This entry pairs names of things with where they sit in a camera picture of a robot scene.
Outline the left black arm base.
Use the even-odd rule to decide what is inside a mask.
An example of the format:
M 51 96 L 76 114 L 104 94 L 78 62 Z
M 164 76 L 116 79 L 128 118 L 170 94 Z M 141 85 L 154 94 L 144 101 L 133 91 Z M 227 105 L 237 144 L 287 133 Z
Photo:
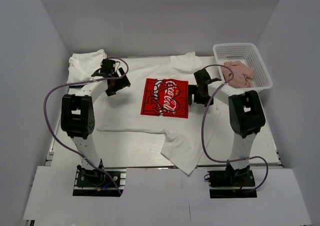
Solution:
M 73 196 L 120 197 L 125 185 L 125 171 L 111 170 L 106 174 L 77 166 Z

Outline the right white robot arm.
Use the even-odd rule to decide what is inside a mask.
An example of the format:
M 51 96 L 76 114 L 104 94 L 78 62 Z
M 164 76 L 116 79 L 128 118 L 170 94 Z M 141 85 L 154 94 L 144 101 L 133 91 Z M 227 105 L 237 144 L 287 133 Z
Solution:
M 231 185 L 238 185 L 249 171 L 249 159 L 253 142 L 261 128 L 265 126 L 266 119 L 257 91 L 244 91 L 236 89 L 218 78 L 212 79 L 206 69 L 196 71 L 194 74 L 196 85 L 188 87 L 188 103 L 205 106 L 201 122 L 202 149 L 208 159 L 225 163 L 228 171 L 226 180 Z M 215 160 L 206 151 L 204 130 L 205 120 L 209 107 L 214 98 L 228 105 L 229 122 L 234 132 L 232 151 L 226 161 Z

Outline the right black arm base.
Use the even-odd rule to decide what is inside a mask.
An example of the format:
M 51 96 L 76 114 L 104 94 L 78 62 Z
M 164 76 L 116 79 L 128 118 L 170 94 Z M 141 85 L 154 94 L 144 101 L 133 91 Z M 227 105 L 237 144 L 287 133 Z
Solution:
M 236 175 L 231 168 L 211 170 L 203 178 L 209 184 L 210 198 L 257 198 L 256 182 L 250 169 L 242 175 Z

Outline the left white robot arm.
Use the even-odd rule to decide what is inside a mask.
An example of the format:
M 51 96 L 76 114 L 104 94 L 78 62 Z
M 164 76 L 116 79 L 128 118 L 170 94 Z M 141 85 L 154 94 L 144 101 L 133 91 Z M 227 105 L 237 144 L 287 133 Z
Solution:
M 62 97 L 60 126 L 76 146 L 81 158 L 81 168 L 90 170 L 88 179 L 101 185 L 106 179 L 102 159 L 98 156 L 92 133 L 95 129 L 94 102 L 101 95 L 113 96 L 117 91 L 131 85 L 128 70 L 116 64 L 128 64 L 116 57 L 103 59 L 100 68 L 91 75 L 92 81 L 75 94 Z

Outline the white Coca-Cola print t-shirt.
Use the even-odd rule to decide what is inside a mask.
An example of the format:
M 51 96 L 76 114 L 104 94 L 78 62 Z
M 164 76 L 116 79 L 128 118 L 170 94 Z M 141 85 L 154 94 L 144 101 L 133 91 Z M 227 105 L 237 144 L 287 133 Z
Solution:
M 131 86 L 100 98 L 96 129 L 163 134 L 162 156 L 191 174 L 203 154 L 201 125 L 205 108 L 188 104 L 188 85 L 195 84 L 194 72 L 203 68 L 200 58 L 189 52 L 171 56 L 166 64 L 132 60 L 127 64 Z M 218 107 L 211 106 L 204 124 L 205 143 L 210 142 L 219 117 Z

